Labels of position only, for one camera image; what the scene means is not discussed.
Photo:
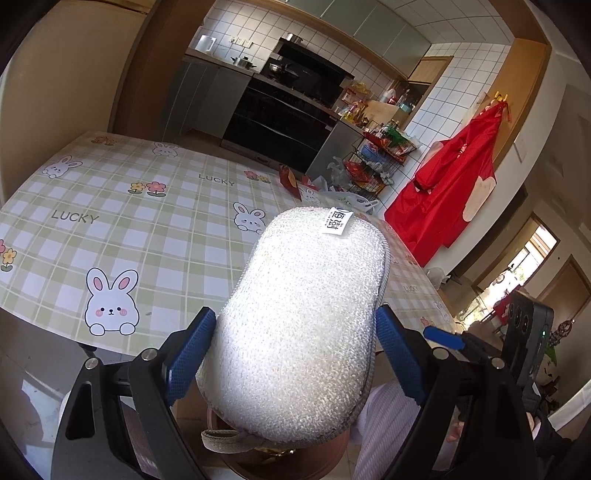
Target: wall socket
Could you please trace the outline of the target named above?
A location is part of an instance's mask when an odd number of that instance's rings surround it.
[[[245,40],[244,38],[239,38],[239,37],[230,38],[230,43],[235,43],[236,45],[239,45],[244,48],[251,48],[252,47],[252,42],[250,40]]]

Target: white fabric label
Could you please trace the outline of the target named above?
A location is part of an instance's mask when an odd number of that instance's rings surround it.
[[[322,232],[332,233],[333,235],[343,235],[345,226],[352,216],[353,212],[344,210],[342,208],[332,207],[329,211],[326,221],[324,222]]]

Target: pink flower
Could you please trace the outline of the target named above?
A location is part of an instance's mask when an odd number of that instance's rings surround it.
[[[164,193],[164,189],[166,188],[166,185],[164,183],[159,183],[157,181],[153,181],[152,183],[147,183],[146,186],[148,187],[149,191],[160,192],[160,193]]]

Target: checkered tablecloth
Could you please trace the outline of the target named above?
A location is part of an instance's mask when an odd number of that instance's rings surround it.
[[[221,158],[89,132],[0,211],[0,306],[78,342],[136,355],[187,327],[201,307],[219,312],[264,226],[301,205],[338,206],[321,194],[302,203],[278,176]],[[448,327],[450,315],[404,244],[368,218],[392,253],[385,301],[407,327]]]

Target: upper cabinet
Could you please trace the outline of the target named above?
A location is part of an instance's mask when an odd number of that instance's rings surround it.
[[[322,20],[353,37],[377,4],[375,0],[335,0]]]
[[[384,58],[407,77],[427,52],[431,43],[410,25],[402,31],[387,49]]]
[[[287,0],[287,4],[321,17],[333,0]]]
[[[377,4],[357,30],[355,38],[383,57],[405,25],[407,23],[397,14]]]

